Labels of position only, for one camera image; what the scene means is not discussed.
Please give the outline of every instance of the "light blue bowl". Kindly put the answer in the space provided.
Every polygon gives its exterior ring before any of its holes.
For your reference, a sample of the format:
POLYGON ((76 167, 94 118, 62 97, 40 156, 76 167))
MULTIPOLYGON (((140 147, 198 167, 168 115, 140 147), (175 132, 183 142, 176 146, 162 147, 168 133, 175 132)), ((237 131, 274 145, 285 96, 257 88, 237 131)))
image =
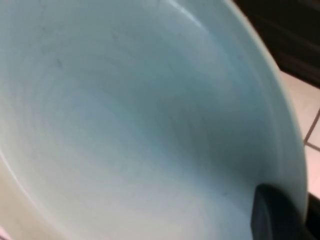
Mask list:
POLYGON ((0 222, 14 240, 249 240, 301 215, 278 69, 228 0, 0 1, 0 222))

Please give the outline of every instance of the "tile floor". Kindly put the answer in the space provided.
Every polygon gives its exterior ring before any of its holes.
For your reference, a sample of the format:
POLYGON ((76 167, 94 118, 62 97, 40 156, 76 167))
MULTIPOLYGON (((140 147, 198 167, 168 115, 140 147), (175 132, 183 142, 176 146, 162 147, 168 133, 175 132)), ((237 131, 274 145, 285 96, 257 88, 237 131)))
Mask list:
MULTIPOLYGON (((304 142, 309 192, 320 198, 320 89, 281 72, 304 142)), ((0 240, 9 236, 0 227, 0 240)))

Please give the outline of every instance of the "dark background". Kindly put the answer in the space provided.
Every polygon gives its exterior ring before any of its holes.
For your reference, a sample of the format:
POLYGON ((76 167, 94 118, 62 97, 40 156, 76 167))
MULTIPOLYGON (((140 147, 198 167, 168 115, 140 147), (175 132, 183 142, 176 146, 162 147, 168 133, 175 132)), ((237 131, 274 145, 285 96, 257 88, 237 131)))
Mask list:
POLYGON ((280 69, 320 88, 320 0, 234 0, 280 69))

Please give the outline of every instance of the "white tile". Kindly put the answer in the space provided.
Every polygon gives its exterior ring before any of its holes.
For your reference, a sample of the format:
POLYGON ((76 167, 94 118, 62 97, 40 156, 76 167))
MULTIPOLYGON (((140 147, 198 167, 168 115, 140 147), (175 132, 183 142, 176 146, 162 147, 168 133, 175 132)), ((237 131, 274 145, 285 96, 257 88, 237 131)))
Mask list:
POLYGON ((308 190, 320 198, 320 151, 306 146, 305 158, 308 173, 308 190))
POLYGON ((315 125, 308 142, 320 148, 320 120, 315 125))
POLYGON ((302 137, 305 138, 320 108, 320 89, 281 72, 291 98, 302 137))

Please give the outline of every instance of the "grout line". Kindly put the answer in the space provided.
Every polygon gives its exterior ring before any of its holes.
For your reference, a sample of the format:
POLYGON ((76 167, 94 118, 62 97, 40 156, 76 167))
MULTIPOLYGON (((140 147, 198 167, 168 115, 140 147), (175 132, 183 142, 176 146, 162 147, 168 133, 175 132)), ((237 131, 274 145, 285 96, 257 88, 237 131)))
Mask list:
POLYGON ((314 118, 314 120, 313 120, 313 123, 311 124, 311 127, 310 127, 308 133, 307 133, 306 136, 305 136, 305 139, 304 139, 304 141, 303 141, 304 144, 307 144, 307 143, 308 143, 308 140, 309 140, 309 138, 310 138, 313 130, 315 129, 319 118, 320 118, 320 108, 319 108, 318 112, 317 112, 316 115, 315 115, 315 118, 314 118))
POLYGON ((313 144, 311 144, 309 142, 306 142, 305 145, 320 152, 320 147, 318 147, 316 145, 313 145, 313 144))

